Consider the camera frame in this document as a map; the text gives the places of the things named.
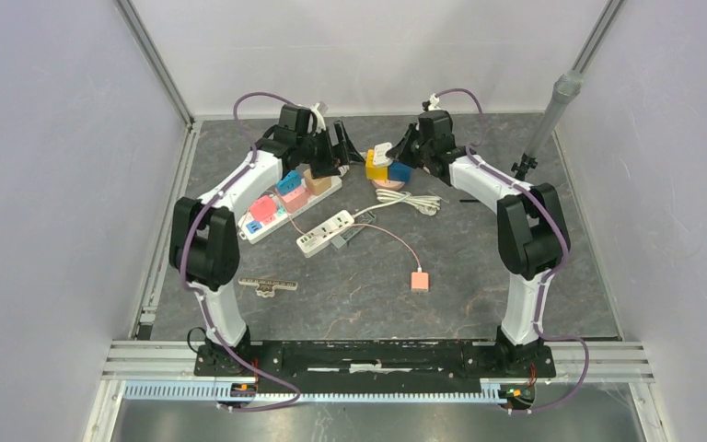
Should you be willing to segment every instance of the pink connector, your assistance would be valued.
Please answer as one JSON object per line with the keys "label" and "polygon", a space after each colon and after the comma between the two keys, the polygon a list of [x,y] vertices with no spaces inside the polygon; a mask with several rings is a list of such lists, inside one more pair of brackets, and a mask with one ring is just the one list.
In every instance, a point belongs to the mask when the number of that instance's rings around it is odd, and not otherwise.
{"label": "pink connector", "polygon": [[412,292],[428,292],[429,291],[429,273],[413,272],[411,273],[411,291]]}
{"label": "pink connector", "polygon": [[265,221],[269,219],[270,216],[275,215],[277,211],[278,206],[275,205],[275,201],[269,196],[262,196],[250,207],[250,215],[261,224],[267,224]]}
{"label": "pink connector", "polygon": [[310,198],[310,193],[305,186],[299,186],[285,195],[278,195],[281,203],[285,207],[285,211],[289,214],[296,212],[297,209],[307,204]]}

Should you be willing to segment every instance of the blue block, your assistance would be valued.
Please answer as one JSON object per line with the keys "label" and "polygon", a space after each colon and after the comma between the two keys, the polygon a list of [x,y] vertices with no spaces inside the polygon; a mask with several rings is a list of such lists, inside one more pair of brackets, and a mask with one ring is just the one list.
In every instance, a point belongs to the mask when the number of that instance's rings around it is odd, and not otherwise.
{"label": "blue block", "polygon": [[409,168],[408,166],[405,166],[402,163],[393,161],[388,166],[388,180],[408,182],[408,180],[411,179],[411,172],[413,172],[413,169]]}
{"label": "blue block", "polygon": [[245,225],[245,228],[250,233],[256,233],[261,230],[261,223],[259,221],[250,221]]}
{"label": "blue block", "polygon": [[299,176],[299,173],[297,173],[296,170],[292,170],[288,172],[288,175],[286,175],[282,180],[278,181],[275,186],[275,190],[281,195],[286,195],[290,191],[299,187],[301,184],[302,177]]}

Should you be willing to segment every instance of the white enclosure wall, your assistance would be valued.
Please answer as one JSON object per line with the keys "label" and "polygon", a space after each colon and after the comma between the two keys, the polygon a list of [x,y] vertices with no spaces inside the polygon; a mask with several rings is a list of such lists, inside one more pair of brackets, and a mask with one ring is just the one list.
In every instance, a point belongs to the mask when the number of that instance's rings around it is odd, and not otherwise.
{"label": "white enclosure wall", "polygon": [[560,135],[668,423],[707,440],[707,2],[627,2]]}
{"label": "white enclosure wall", "polygon": [[[606,0],[134,3],[191,112],[227,116],[252,90],[323,99],[338,115],[414,113],[448,87],[487,111],[542,111]],[[472,110],[464,97],[444,105]]]}
{"label": "white enclosure wall", "polygon": [[82,437],[183,136],[111,0],[0,2],[0,441]]}

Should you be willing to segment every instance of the pink block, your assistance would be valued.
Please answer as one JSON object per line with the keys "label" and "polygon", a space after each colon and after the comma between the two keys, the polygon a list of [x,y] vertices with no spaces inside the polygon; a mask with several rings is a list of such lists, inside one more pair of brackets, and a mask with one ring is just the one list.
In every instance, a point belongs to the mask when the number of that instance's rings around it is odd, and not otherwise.
{"label": "pink block", "polygon": [[305,186],[299,186],[285,195],[278,195],[278,198],[280,198],[281,203],[283,203],[286,212],[292,214],[296,209],[307,204],[310,193]]}
{"label": "pink block", "polygon": [[275,201],[273,201],[272,198],[262,196],[250,207],[250,215],[253,216],[253,219],[259,221],[259,223],[265,224],[264,221],[270,216],[275,215],[277,210],[278,206],[275,205]]}

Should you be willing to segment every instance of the black mounting plate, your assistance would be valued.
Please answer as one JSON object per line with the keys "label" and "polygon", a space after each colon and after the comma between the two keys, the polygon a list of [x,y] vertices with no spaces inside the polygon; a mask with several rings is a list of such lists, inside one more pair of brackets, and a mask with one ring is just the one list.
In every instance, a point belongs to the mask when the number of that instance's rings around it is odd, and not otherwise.
{"label": "black mounting plate", "polygon": [[[199,354],[222,351],[216,347],[202,345]],[[261,341],[250,343],[243,356],[308,394],[481,392],[481,378],[529,378],[530,364],[538,378],[557,376],[549,346],[541,345],[533,357],[507,366],[500,352],[494,342],[481,340]],[[240,372],[218,362],[197,358],[194,375]],[[290,392],[274,382],[259,384],[263,393]]]}

